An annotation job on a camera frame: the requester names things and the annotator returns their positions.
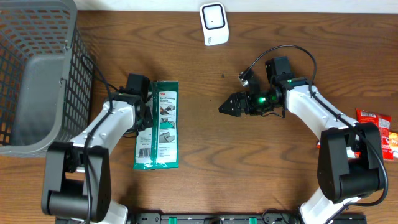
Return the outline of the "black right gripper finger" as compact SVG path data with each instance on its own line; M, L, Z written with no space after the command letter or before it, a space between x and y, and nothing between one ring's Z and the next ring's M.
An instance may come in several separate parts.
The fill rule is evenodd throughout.
M239 93L232 93L220 108L239 108Z
M241 116L241 110L236 107L230 107L230 106L220 106L218 108L219 112L222 114L227 114L230 116L234 117L240 117Z

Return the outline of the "green white wipes pack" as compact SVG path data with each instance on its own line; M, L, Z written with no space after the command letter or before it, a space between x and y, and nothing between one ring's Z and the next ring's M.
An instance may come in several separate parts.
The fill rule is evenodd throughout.
M154 82L149 88L149 126L138 132L134 170L178 167L179 82Z

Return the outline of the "small orange tissue pack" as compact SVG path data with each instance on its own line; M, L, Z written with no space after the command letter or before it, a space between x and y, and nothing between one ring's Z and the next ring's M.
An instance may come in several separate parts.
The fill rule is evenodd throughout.
M398 134L389 132L389 147L393 152L394 158L398 158Z

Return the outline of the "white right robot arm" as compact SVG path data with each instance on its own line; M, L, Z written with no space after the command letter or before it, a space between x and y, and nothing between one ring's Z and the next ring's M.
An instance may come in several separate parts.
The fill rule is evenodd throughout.
M378 127L359 123L338 111L306 78L278 81L267 91L233 93L219 112L267 116L282 108L299 117L320 142L317 179L319 188L300 206L290 223L332 223L350 206L361 206L362 198L388 191L388 177Z

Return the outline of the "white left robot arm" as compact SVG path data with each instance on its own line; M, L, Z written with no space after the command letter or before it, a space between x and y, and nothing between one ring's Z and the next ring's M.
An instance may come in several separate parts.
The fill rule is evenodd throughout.
M53 142L45 157L41 209L83 223L126 223L128 209L111 198L109 156L128 132L150 126L147 93L114 92L101 113L68 142Z

